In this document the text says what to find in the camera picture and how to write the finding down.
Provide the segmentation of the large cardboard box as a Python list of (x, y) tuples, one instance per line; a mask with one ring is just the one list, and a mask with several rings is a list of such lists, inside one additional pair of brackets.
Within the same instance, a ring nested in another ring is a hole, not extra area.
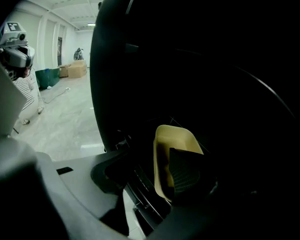
[(67, 69), (68, 78), (81, 78), (87, 74), (87, 63), (85, 60), (74, 61)]

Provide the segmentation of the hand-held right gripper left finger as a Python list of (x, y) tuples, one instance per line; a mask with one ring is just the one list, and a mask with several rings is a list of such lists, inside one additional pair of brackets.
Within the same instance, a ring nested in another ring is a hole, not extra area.
[(129, 240), (123, 192), (103, 192), (92, 180), (93, 167), (106, 155), (52, 161), (36, 153), (44, 186), (70, 240)]

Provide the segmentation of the green bin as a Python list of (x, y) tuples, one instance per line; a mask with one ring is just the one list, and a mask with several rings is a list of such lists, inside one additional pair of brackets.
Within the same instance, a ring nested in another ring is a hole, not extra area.
[(55, 86), (60, 80), (60, 69), (46, 68), (35, 72), (38, 87), (42, 90)]

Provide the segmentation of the dark door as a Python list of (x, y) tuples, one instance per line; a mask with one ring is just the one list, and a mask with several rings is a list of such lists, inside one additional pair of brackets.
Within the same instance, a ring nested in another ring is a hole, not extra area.
[(62, 41), (61, 37), (58, 37), (57, 40), (57, 65), (62, 65)]

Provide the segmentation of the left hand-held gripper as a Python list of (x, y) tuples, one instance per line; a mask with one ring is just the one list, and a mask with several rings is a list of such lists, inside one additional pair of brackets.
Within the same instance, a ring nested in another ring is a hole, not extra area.
[(7, 21), (3, 24), (0, 48), (4, 48), (2, 56), (7, 66), (25, 68), (33, 65), (35, 49), (27, 44), (27, 32), (19, 22)]

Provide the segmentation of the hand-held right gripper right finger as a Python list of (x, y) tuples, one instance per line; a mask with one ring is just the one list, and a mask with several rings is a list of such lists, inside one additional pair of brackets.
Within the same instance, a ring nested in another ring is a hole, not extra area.
[(237, 240), (239, 191), (212, 155), (169, 149), (171, 210), (147, 240)]

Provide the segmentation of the grey wheeled device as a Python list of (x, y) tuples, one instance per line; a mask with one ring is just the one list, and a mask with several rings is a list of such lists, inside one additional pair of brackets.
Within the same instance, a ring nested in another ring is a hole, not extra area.
[(74, 61), (80, 61), (80, 60), (83, 60), (84, 59), (84, 56), (83, 56), (83, 49), (82, 48), (78, 48), (74, 54), (73, 54), (73, 60)]

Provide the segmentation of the black cabinet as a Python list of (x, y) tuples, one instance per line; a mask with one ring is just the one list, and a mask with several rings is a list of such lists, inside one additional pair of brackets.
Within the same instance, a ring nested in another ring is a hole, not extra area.
[(107, 151), (163, 179), (159, 125), (203, 151), (148, 240), (300, 240), (300, 0), (103, 0), (90, 59)]

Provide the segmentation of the small cardboard box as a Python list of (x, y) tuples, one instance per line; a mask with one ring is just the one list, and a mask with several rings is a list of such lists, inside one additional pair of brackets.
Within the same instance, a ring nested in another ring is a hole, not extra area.
[(59, 68), (59, 77), (60, 78), (67, 78), (69, 76), (68, 73), (68, 68), (69, 68), (70, 64), (64, 64), (64, 65), (60, 65)]

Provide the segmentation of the yellow plastic tray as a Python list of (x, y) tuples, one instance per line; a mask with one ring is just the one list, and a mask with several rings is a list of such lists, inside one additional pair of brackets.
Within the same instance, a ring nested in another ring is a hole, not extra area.
[(169, 171), (170, 148), (203, 154), (195, 136), (186, 128), (160, 125), (153, 141), (154, 188), (156, 193), (171, 202), (175, 184)]

